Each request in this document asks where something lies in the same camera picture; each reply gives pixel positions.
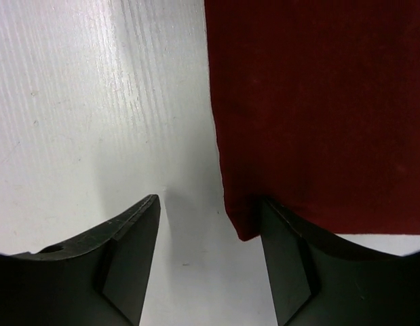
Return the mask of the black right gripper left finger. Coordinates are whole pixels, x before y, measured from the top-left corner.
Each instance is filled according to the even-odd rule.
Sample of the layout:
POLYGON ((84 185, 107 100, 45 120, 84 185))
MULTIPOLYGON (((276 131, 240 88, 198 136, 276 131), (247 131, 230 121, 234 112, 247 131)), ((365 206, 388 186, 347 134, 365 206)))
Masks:
POLYGON ((0 325, 138 325, 160 210, 152 194, 38 253, 0 254, 0 325))

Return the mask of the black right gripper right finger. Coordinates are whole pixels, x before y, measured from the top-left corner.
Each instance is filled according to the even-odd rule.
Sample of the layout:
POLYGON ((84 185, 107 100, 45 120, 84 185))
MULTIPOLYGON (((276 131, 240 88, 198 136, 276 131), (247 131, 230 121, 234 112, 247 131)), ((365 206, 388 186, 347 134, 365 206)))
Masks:
POLYGON ((420 252, 360 246, 271 199, 261 240, 279 325, 420 325, 420 252))

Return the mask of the dark red t shirt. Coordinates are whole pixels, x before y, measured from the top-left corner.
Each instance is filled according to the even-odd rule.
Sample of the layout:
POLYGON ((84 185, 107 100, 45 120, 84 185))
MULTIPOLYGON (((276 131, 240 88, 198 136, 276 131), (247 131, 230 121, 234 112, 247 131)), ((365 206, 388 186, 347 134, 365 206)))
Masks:
POLYGON ((225 208, 420 234, 420 1, 206 1, 225 208))

